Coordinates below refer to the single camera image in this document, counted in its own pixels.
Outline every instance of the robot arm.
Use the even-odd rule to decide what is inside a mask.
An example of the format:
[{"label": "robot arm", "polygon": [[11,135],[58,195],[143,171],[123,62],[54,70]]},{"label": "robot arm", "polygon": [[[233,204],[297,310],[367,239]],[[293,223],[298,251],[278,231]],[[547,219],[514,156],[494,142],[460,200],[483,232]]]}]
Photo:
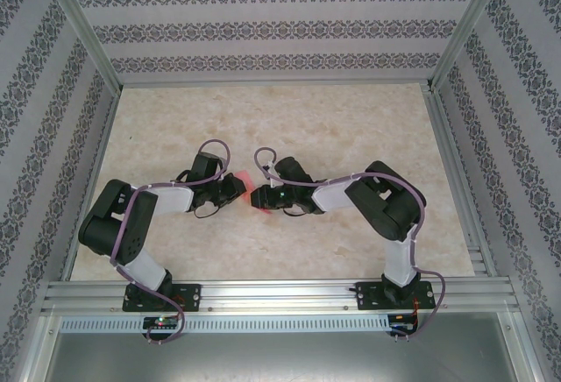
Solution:
[{"label": "robot arm", "polygon": [[[181,173],[175,182],[197,182],[209,178],[222,168],[222,160],[199,152],[191,170]],[[80,243],[98,255],[111,256],[125,212],[136,188],[121,180],[111,180],[103,189],[89,211],[78,233]],[[125,232],[117,252],[116,261],[134,281],[154,292],[171,297],[174,291],[172,275],[159,265],[144,249],[146,234],[154,216],[168,213],[196,211],[206,202],[217,209],[235,200],[245,192],[244,183],[228,173],[221,180],[213,180],[191,187],[151,187],[138,194],[132,205]],[[137,304],[163,304],[161,299],[132,286]]]},{"label": "robot arm", "polygon": [[[292,157],[279,161],[274,170],[284,180],[313,182]],[[410,185],[381,161],[374,161],[366,172],[383,173]],[[426,205],[421,192],[412,188]],[[413,195],[401,185],[373,177],[345,180],[321,187],[264,185],[252,192],[251,199],[252,206],[260,209],[287,209],[295,205],[307,214],[357,208],[387,240],[386,265],[382,275],[387,298],[398,305],[415,289],[420,276],[411,264],[411,235],[419,222],[420,211]]]}]

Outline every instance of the patterned wallpaper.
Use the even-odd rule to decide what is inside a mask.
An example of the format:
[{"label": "patterned wallpaper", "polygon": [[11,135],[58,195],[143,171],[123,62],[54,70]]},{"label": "patterned wallpaper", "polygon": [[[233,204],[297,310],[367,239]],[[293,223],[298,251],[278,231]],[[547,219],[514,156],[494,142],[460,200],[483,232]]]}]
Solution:
[{"label": "patterned wallpaper", "polygon": [[560,0],[490,0],[440,88],[479,218],[546,380],[561,380]]},{"label": "patterned wallpaper", "polygon": [[56,0],[0,0],[0,381],[57,280],[114,99]]},{"label": "patterned wallpaper", "polygon": [[470,0],[78,0],[125,84],[429,78]]}]

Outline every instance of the beige floor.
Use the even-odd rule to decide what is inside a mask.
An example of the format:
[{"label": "beige floor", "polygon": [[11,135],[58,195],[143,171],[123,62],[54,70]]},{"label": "beige floor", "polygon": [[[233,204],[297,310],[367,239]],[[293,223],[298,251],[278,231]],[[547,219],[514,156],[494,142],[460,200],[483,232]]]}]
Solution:
[{"label": "beige floor", "polygon": [[[434,134],[417,85],[126,89],[97,183],[169,181],[199,145],[221,138],[230,170],[265,183],[253,152],[272,146],[314,179],[364,171],[381,159],[428,200],[417,264],[447,276],[473,275]],[[210,146],[223,154],[219,145]],[[323,216],[267,215],[237,200],[217,215],[153,219],[146,247],[175,279],[378,277],[383,239],[354,209]],[[73,279],[118,279],[80,247]]]}]

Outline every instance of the purple cable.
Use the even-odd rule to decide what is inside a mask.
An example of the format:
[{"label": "purple cable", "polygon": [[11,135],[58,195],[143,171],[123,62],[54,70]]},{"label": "purple cable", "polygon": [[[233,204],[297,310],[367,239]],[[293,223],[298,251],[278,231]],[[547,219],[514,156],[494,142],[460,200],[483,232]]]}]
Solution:
[{"label": "purple cable", "polygon": [[259,156],[260,152],[270,152],[273,155],[273,163],[277,159],[277,152],[271,147],[260,147],[253,154],[253,160],[255,161],[255,165],[257,165],[257,168],[263,173],[263,175],[266,178],[276,180],[276,181],[284,183],[286,185],[294,185],[294,186],[299,186],[299,187],[326,187],[326,186],[329,186],[329,185],[334,185],[336,183],[341,183],[341,182],[345,182],[345,181],[348,181],[348,180],[355,180],[355,179],[360,179],[360,178],[381,178],[381,179],[390,180],[392,182],[395,182],[398,185],[400,185],[400,186],[402,186],[402,187],[404,187],[405,189],[408,190],[408,192],[413,196],[413,198],[415,198],[415,201],[417,202],[417,204],[419,204],[419,223],[417,224],[416,228],[411,233],[412,244],[411,244],[411,249],[409,251],[409,260],[411,262],[411,266],[413,267],[413,269],[415,271],[420,272],[421,274],[429,274],[429,275],[434,275],[434,276],[438,277],[440,279],[441,284],[442,284],[442,290],[440,292],[440,297],[438,298],[437,304],[436,304],[435,308],[432,309],[432,312],[430,313],[429,317],[427,318],[425,323],[422,325],[422,327],[419,328],[411,336],[409,336],[409,337],[402,336],[400,338],[401,339],[414,338],[415,336],[418,336],[420,333],[422,333],[424,331],[424,329],[427,327],[427,325],[434,319],[435,315],[437,314],[438,309],[440,308],[440,305],[442,304],[442,301],[444,300],[444,295],[446,294],[446,281],[444,280],[444,277],[440,272],[422,270],[415,263],[416,236],[419,233],[419,230],[421,230],[421,227],[423,226],[423,223],[424,223],[425,207],[424,207],[424,204],[423,204],[423,200],[421,199],[419,194],[413,189],[413,187],[411,187],[404,180],[401,180],[401,179],[396,178],[394,176],[391,176],[389,174],[378,173],[378,172],[355,173],[355,174],[350,174],[348,176],[343,176],[342,178],[336,178],[336,179],[332,179],[332,180],[326,180],[324,182],[314,182],[314,183],[296,182],[296,181],[293,181],[293,180],[286,180],[286,179],[279,178],[278,176],[275,176],[275,175],[269,173],[267,170],[265,170],[265,168],[259,163],[259,160],[258,160],[258,156]]},{"label": "purple cable", "polygon": [[126,211],[124,212],[124,216],[123,216],[123,221],[121,222],[121,227],[119,228],[119,232],[117,233],[117,239],[115,240],[115,245],[113,246],[113,251],[111,253],[111,257],[110,257],[109,262],[111,263],[111,265],[113,265],[115,267],[117,272],[119,274],[121,274],[129,282],[134,284],[136,287],[140,288],[141,290],[144,290],[145,292],[147,292],[149,294],[152,294],[156,297],[159,297],[163,301],[166,301],[167,303],[172,305],[174,308],[177,309],[178,315],[181,317],[181,326],[180,326],[179,330],[174,332],[171,336],[169,336],[165,340],[155,341],[152,338],[150,338],[150,332],[152,330],[152,328],[150,328],[146,332],[146,338],[148,339],[148,342],[150,344],[161,345],[161,344],[169,343],[169,342],[173,341],[175,338],[178,338],[181,335],[181,332],[183,332],[183,330],[185,329],[185,313],[183,312],[183,309],[181,308],[181,306],[178,305],[176,302],[172,301],[171,299],[164,296],[163,294],[160,294],[160,293],[158,293],[158,292],[138,283],[137,281],[135,281],[135,279],[133,277],[131,277],[129,274],[127,274],[126,271],[124,270],[124,268],[117,262],[117,253],[119,252],[121,242],[123,241],[124,230],[126,229],[126,224],[128,223],[129,217],[131,215],[132,206],[134,205],[134,202],[136,201],[138,195],[141,192],[146,191],[147,189],[150,189],[152,187],[192,187],[194,185],[202,185],[203,183],[208,183],[208,182],[211,182],[213,180],[216,180],[216,179],[220,178],[220,176],[222,176],[226,172],[226,170],[228,169],[228,165],[230,164],[230,147],[228,147],[228,145],[223,140],[213,138],[213,139],[209,139],[208,141],[205,141],[204,143],[202,143],[202,145],[199,147],[198,152],[201,152],[202,149],[210,143],[221,144],[226,149],[226,160],[224,161],[223,167],[218,172],[216,172],[214,175],[212,175],[211,177],[209,177],[207,179],[203,179],[203,180],[197,180],[195,182],[186,182],[186,183],[162,182],[162,183],[153,183],[153,184],[150,184],[150,185],[143,185],[142,187],[137,188],[132,193],[131,199],[129,200],[129,204],[126,207]]}]

